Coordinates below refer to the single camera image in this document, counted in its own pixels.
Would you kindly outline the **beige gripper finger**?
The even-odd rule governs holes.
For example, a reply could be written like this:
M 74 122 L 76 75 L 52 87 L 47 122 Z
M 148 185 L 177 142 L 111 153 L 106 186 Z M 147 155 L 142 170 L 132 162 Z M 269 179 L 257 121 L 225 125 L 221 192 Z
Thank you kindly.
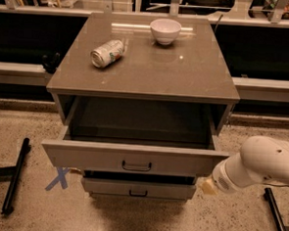
M 217 186 L 214 184 L 214 181 L 211 178 L 204 180 L 200 184 L 200 189 L 206 195 L 215 195 L 217 194 Z

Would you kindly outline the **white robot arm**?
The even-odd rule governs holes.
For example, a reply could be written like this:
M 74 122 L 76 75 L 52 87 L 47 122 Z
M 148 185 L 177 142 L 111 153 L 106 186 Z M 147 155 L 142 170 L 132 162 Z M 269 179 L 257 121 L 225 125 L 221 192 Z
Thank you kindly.
M 245 140 L 237 154 L 219 162 L 200 189 L 208 195 L 233 194 L 271 181 L 289 186 L 289 142 L 258 135 Z

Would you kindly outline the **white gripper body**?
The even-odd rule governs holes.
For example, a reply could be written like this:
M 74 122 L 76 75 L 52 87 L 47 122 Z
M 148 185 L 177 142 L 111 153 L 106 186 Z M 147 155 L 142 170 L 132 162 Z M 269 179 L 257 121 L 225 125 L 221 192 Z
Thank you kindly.
M 212 177 L 220 191 L 233 194 L 241 188 L 244 180 L 243 170 L 240 157 L 228 157 L 216 165 Z

